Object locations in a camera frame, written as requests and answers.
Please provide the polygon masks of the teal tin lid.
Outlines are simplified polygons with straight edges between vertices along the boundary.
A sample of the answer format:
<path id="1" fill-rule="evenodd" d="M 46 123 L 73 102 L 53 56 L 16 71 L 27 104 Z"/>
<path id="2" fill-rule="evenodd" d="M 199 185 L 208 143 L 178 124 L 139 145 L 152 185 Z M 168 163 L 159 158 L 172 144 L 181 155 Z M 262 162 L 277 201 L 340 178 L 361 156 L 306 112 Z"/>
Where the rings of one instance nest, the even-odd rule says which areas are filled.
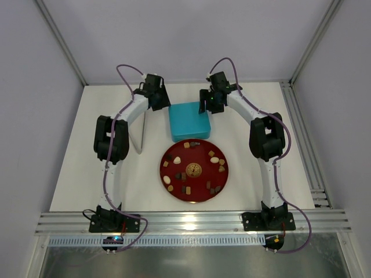
<path id="1" fill-rule="evenodd" d="M 170 131 L 200 132 L 211 130 L 208 114 L 199 114 L 199 102 L 173 104 L 169 107 Z"/>

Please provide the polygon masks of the silver metal tongs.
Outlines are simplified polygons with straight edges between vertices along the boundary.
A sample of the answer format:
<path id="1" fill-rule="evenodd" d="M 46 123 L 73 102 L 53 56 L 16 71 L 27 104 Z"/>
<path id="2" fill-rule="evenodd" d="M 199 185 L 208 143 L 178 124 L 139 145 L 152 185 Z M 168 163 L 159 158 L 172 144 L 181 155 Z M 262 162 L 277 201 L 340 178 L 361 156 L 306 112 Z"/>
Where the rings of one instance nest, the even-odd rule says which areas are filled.
<path id="1" fill-rule="evenodd" d="M 143 151 L 144 132 L 146 127 L 146 113 L 141 114 L 129 127 L 129 137 L 137 154 Z"/>

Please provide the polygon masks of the teal square tin box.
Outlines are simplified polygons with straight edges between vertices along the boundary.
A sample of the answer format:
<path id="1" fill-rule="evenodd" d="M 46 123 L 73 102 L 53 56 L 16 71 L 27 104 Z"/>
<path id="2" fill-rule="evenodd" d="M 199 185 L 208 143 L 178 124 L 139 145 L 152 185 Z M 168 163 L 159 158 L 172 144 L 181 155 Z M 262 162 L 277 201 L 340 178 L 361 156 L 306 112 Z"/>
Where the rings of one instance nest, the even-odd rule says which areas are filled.
<path id="1" fill-rule="evenodd" d="M 211 130 L 200 131 L 200 132 L 184 132 L 184 131 L 171 131 L 171 138 L 173 142 L 179 142 L 187 139 L 208 139 L 210 137 Z"/>

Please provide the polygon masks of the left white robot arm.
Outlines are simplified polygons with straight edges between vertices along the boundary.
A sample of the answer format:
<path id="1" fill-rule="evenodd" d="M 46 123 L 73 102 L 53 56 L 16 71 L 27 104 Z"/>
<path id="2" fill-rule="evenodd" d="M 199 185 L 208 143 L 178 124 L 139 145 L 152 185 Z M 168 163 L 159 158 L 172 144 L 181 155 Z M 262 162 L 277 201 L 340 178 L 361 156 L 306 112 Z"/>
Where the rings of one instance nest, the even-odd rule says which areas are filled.
<path id="1" fill-rule="evenodd" d="M 121 211 L 121 167 L 129 153 L 129 128 L 147 110 L 169 107 L 170 101 L 164 78 L 156 74 L 144 75 L 144 82 L 130 92 L 130 101 L 116 114 L 101 115 L 96 122 L 93 150 L 103 164 L 103 193 L 90 220 L 90 232 L 119 232 L 126 219 L 140 220 Z"/>

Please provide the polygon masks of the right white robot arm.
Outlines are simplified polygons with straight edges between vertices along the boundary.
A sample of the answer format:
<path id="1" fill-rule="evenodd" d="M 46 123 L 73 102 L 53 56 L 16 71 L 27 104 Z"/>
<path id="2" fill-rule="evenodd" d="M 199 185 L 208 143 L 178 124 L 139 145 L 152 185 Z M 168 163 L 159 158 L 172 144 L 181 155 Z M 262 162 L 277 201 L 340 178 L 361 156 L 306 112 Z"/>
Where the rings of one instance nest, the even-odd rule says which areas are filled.
<path id="1" fill-rule="evenodd" d="M 258 160 L 263 183 L 261 212 L 243 213 L 246 231 L 278 231 L 288 228 L 288 203 L 281 194 L 280 158 L 286 147 L 282 117 L 259 110 L 247 100 L 239 84 L 231 84 L 223 72 L 207 77 L 208 89 L 199 92 L 198 114 L 221 113 L 230 107 L 249 124 L 249 149 Z M 211 142 L 185 139 L 163 155 L 159 174 L 162 185 L 175 198 L 201 203 L 216 197 L 227 183 L 229 165 L 223 152 Z"/>

